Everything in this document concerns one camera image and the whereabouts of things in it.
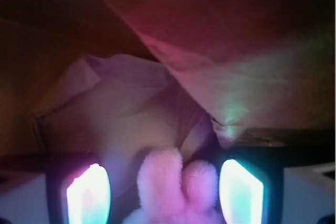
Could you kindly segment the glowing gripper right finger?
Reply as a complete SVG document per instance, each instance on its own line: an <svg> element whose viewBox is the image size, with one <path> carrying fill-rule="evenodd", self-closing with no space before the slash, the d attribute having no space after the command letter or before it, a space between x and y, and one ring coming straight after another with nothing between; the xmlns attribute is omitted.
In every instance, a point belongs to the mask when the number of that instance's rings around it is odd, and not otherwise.
<svg viewBox="0 0 336 224"><path fill-rule="evenodd" d="M283 167L279 147L238 147L223 157L219 203L226 223L281 223Z"/></svg>

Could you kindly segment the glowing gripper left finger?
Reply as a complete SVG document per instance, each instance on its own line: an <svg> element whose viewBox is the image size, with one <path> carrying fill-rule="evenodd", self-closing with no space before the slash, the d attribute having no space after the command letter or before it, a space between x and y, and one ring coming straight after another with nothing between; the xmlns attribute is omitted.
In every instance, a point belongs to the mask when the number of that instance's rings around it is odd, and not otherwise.
<svg viewBox="0 0 336 224"><path fill-rule="evenodd" d="M58 153L47 158L50 223L108 223L111 185L94 153Z"/></svg>

